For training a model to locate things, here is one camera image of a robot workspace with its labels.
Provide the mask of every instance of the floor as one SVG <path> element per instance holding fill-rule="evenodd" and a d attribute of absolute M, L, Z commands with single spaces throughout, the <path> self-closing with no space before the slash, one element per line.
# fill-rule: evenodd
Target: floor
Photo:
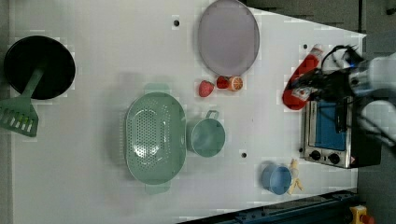
<path fill-rule="evenodd" d="M 351 31 L 378 34 L 395 30 L 396 15 L 386 15 L 386 9 L 396 7 L 396 0 L 362 0 L 361 21 L 359 0 L 240 0 L 249 7 L 261 8 L 309 21 L 325 23 Z M 0 69 L 7 51 L 8 0 L 0 0 Z M 0 99 L 7 97 L 0 73 Z M 0 131 L 0 223 L 12 223 L 10 219 L 9 152 L 7 135 Z M 378 166 L 359 170 L 358 191 L 367 202 L 369 213 L 377 223 L 394 223 L 396 220 L 396 158 L 388 150 L 382 150 L 382 162 Z"/>

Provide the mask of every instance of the tabletop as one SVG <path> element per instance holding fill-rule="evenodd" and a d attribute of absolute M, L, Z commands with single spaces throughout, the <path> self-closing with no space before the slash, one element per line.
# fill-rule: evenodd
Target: tabletop
<path fill-rule="evenodd" d="M 287 165 L 301 156 L 303 112 L 281 102 L 295 68 L 317 43 L 326 50 L 361 46 L 363 35 L 251 8 L 261 45 L 242 75 L 244 88 L 201 98 L 201 80 L 216 78 L 196 39 L 212 2 L 10 1 L 10 45 L 29 35 L 49 36 L 72 52 L 77 65 L 66 93 L 34 101 L 37 137 L 12 134 L 15 223 L 176 223 L 356 188 L 357 169 L 303 159 L 304 191 L 292 196 L 263 189 L 260 176 L 269 162 Z M 213 158 L 188 151 L 169 191 L 156 195 L 133 179 L 123 158 L 125 113 L 151 82 L 169 85 L 187 120 L 218 110 L 227 135 Z"/>

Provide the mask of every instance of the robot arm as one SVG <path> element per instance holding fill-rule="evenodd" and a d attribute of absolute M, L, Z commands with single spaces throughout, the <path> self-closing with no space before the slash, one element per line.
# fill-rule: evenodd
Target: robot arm
<path fill-rule="evenodd" d="M 356 110 L 360 126 L 388 146 L 396 147 L 396 53 L 364 60 L 349 46 L 344 59 L 350 67 L 331 72 L 316 69 L 294 81 L 293 88 L 311 87 L 310 100 L 341 103 L 349 96 L 361 101 Z"/>

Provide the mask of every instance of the small blue bowl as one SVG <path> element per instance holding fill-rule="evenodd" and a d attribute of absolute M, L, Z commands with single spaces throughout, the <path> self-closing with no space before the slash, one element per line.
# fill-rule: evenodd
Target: small blue bowl
<path fill-rule="evenodd" d="M 277 195 L 288 191 L 291 184 L 291 172 L 285 166 L 268 165 L 262 172 L 262 186 Z"/>

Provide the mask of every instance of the green colander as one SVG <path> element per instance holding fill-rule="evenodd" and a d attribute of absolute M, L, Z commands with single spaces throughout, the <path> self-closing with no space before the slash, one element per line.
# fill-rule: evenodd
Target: green colander
<path fill-rule="evenodd" d="M 146 184 L 147 193 L 169 189 L 186 159 L 185 139 L 184 109 L 168 93 L 150 92 L 131 105 L 125 159 L 134 178 Z"/>

